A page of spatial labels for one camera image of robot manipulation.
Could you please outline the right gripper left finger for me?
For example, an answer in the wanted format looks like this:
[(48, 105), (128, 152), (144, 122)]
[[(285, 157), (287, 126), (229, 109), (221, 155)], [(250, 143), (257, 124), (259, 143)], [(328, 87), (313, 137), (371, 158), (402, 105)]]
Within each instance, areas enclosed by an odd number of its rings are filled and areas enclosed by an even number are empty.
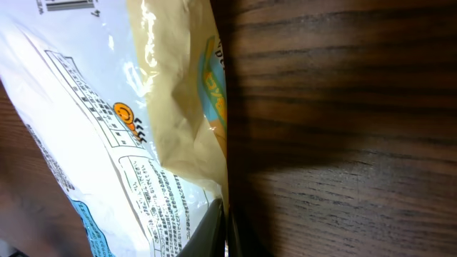
[(214, 200), (177, 257), (224, 257), (226, 219), (221, 199)]

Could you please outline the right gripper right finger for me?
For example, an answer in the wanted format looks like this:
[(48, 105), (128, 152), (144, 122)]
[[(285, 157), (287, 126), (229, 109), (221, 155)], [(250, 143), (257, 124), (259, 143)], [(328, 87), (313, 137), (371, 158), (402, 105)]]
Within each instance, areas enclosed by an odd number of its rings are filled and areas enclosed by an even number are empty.
[(261, 243), (251, 222), (241, 210), (231, 210), (228, 216), (229, 257), (272, 257)]

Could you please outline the cream snack bag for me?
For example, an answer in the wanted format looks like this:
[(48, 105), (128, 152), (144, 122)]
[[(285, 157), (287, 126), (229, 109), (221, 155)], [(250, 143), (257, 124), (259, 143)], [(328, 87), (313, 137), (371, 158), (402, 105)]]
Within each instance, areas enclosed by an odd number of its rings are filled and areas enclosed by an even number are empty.
[(94, 256), (177, 256), (228, 208), (209, 0), (3, 1), (1, 82)]

